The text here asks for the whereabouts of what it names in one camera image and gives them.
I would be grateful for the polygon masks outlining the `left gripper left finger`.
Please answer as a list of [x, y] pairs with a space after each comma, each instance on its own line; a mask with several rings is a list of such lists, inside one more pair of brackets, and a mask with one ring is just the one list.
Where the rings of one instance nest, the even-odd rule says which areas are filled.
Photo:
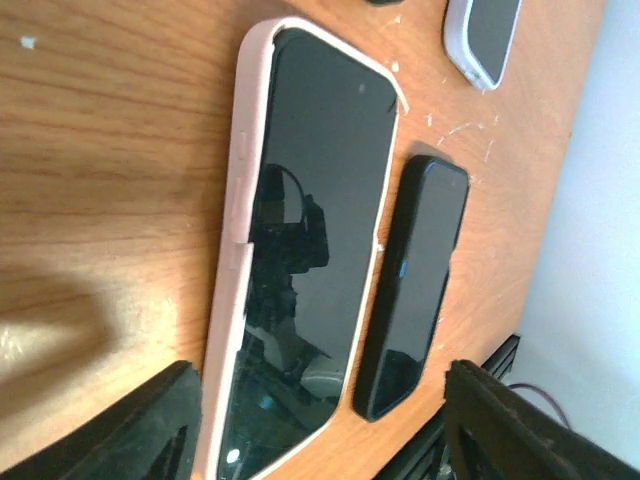
[[198, 371], [188, 361], [176, 361], [1, 477], [189, 479], [202, 421], [201, 402]]

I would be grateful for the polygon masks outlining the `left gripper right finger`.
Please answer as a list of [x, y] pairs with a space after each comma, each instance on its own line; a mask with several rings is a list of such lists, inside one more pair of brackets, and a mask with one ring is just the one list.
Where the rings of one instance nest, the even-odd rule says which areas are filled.
[[445, 436], [458, 479], [637, 479], [469, 360], [446, 372]]

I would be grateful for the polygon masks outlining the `black case with ring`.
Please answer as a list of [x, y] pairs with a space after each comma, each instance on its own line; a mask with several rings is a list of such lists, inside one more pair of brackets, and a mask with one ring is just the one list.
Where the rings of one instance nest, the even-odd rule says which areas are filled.
[[378, 7], [385, 7], [395, 5], [403, 2], [404, 0], [367, 0], [370, 4]]

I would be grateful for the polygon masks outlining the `white phone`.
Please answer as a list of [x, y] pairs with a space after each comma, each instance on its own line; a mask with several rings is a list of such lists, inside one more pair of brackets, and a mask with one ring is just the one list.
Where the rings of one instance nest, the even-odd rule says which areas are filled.
[[495, 89], [501, 82], [517, 25], [519, 0], [474, 0], [468, 17], [469, 49]]

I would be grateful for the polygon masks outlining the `lavender phone case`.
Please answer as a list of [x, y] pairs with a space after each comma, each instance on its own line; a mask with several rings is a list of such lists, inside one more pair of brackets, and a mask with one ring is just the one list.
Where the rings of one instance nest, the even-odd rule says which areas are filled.
[[502, 80], [492, 89], [469, 49], [467, 27], [473, 1], [448, 2], [443, 26], [444, 48], [449, 59], [472, 86], [481, 91], [493, 91]]

